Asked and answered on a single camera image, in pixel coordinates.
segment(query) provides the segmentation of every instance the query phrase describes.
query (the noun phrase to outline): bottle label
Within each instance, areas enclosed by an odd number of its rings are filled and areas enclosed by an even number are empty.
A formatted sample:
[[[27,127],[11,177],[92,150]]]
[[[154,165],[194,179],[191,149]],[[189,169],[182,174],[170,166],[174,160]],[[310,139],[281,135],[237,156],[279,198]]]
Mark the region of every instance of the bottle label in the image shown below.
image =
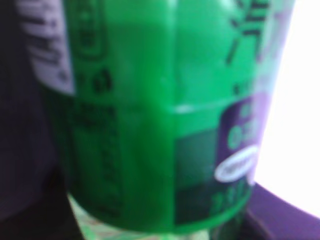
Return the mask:
[[[16,0],[26,48],[39,81],[55,91],[73,95],[74,75],[60,0]]]
[[[245,206],[293,0],[16,2],[86,211],[188,233]]]

